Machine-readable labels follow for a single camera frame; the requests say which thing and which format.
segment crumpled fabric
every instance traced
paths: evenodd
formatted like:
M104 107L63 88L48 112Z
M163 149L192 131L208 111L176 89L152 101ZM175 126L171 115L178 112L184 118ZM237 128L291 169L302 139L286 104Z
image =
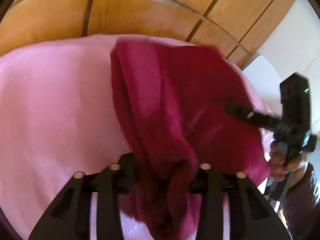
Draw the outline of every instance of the crumpled fabric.
M188 192L200 163L268 175L259 129L225 105L253 107L243 80L217 49L118 40L111 52L113 101L134 152L133 214L155 240L184 240L199 222L201 197Z

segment human hand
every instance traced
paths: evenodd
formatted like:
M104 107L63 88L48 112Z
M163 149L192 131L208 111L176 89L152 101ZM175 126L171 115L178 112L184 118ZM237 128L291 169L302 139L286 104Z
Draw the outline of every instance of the human hand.
M268 162L268 166L271 170L270 177L272 177L275 181L284 180L285 175L288 172L294 171L295 174L292 178L290 186L293 187L300 180L302 180L302 178L306 174L308 166L308 156L306 153L301 153L285 165L285 157L282 154L278 153L278 143L276 141L273 141L271 143L270 157L271 159Z

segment round bolt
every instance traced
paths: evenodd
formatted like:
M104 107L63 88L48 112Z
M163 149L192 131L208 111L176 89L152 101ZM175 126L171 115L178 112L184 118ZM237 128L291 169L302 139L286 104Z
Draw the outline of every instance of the round bolt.
M211 169L211 165L208 163L202 163L200 164L200 169L201 170L210 170Z
M249 119L251 116L254 115L254 112L250 112L248 115L247 115L247 119Z
M247 175L243 172L237 172L236 176L239 178L239 179L245 179L247 177Z
M114 163L114 164L111 164L109 168L112 171L117 171L121 168L121 166L118 163Z
M73 174L73 177L75 178L75 179L82 179L83 177L84 177L84 172L82 172L82 171L77 171L75 174Z

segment wooden wall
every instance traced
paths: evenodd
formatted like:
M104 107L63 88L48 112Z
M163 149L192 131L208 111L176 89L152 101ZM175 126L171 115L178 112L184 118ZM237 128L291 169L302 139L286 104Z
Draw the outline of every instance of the wooden wall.
M294 1L15 0L0 23L0 55L41 41L134 33L216 45L241 66Z

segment red cloth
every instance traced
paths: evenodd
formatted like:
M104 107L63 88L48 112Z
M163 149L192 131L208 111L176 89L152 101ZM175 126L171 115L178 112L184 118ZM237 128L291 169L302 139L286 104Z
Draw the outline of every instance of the red cloth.
M259 130L225 112L251 107L239 75L210 47L119 41L111 53L114 107L133 149L135 218L156 240L186 239L197 228L201 197L188 192L199 163L268 175Z

